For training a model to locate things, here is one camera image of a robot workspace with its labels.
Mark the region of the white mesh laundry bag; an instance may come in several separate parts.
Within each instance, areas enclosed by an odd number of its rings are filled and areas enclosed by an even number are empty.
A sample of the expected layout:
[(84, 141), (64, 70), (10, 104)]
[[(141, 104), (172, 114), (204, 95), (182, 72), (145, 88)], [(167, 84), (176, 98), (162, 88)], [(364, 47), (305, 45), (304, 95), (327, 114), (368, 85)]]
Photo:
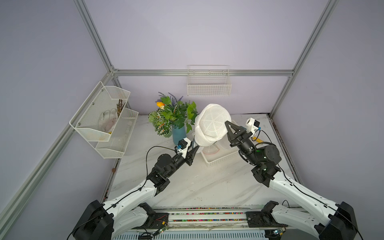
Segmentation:
[(225, 122), (231, 122), (229, 112), (218, 104), (207, 105), (195, 121), (195, 137), (197, 145), (209, 147), (221, 140), (228, 132)]

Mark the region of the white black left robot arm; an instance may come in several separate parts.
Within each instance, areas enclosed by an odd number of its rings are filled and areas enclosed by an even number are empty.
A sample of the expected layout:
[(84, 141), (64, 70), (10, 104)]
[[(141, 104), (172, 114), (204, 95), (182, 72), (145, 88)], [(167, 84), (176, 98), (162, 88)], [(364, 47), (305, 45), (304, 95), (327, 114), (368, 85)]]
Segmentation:
[(146, 179), (127, 193), (100, 203), (91, 202), (70, 233), (76, 240), (112, 240), (123, 233), (150, 227), (156, 212), (147, 201), (161, 193), (182, 165), (192, 165), (199, 147), (175, 148), (175, 155), (162, 154)]

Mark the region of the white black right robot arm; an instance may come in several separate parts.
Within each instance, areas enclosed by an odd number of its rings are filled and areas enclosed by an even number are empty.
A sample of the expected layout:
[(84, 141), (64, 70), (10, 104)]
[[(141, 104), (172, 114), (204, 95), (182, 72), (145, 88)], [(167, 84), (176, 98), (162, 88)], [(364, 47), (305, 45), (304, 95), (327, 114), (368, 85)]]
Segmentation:
[(253, 132), (229, 121), (225, 123), (231, 147), (237, 147), (243, 160), (253, 166), (257, 182), (293, 200), (304, 211), (298, 211), (270, 201), (264, 214), (278, 224), (306, 232), (318, 240), (353, 240), (361, 233), (355, 211), (346, 202), (328, 200), (288, 177), (279, 163), (282, 160), (277, 146), (271, 142), (254, 144)]

